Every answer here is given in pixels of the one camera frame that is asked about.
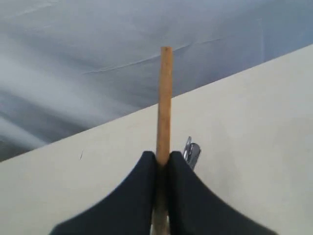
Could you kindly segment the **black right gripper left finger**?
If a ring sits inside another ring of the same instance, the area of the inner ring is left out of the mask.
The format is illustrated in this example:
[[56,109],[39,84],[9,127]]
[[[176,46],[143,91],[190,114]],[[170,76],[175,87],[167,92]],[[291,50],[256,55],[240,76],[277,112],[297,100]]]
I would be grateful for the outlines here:
[[153,152],[144,151],[123,182],[103,200],[55,226],[52,235],[148,235],[157,172]]

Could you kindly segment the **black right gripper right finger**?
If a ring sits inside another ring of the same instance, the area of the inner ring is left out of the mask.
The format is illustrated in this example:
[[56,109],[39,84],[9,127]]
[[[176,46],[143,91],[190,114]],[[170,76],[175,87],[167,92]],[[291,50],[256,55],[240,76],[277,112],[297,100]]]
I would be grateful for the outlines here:
[[173,235],[274,235],[225,203],[173,151],[166,165],[166,190]]

